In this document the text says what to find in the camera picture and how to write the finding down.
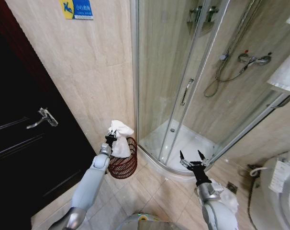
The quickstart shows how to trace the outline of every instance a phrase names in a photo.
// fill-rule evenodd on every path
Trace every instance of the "red wire basket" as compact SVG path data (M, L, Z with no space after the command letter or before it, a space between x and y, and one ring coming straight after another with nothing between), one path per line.
M131 176L137 167L137 144L133 138L127 138L131 155L126 158L110 157L109 172L116 179L125 179Z

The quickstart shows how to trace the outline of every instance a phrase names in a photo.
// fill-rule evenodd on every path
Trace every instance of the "floor drain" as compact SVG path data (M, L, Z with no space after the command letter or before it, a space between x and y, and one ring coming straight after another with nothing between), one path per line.
M236 192L237 192L237 186L235 186L233 183L231 183L231 182L228 181L227 188L231 192L233 192L234 194L236 194Z

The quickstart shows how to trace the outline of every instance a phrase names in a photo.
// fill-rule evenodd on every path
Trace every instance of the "glass shower door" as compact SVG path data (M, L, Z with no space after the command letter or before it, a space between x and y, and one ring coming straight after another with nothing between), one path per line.
M138 1L138 143L157 160L203 5L201 0Z
M160 154L167 167L189 172L179 163L180 150L189 161L199 161L200 150L214 163L288 97L273 91L267 81L290 54L290 25L284 23L289 16L290 0L283 9L266 1L230 1L198 71L193 69L197 59L189 59ZM240 28L242 20L248 24ZM202 48L200 41L194 44L191 57ZM269 61L248 65L242 57ZM191 78L195 92L192 88L185 101Z

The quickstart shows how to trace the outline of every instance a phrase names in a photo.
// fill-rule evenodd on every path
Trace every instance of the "toilet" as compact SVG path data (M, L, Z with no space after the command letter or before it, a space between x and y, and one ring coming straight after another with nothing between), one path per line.
M282 192L269 188L277 161L286 163ZM257 230L290 230L290 151L269 159L255 180L250 201L250 217Z

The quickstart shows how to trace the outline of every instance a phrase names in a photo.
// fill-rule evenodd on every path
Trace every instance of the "black door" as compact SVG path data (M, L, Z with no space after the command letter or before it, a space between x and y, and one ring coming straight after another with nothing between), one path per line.
M40 108L58 122L43 121ZM77 183L95 152L4 1L0 1L0 219L30 216Z

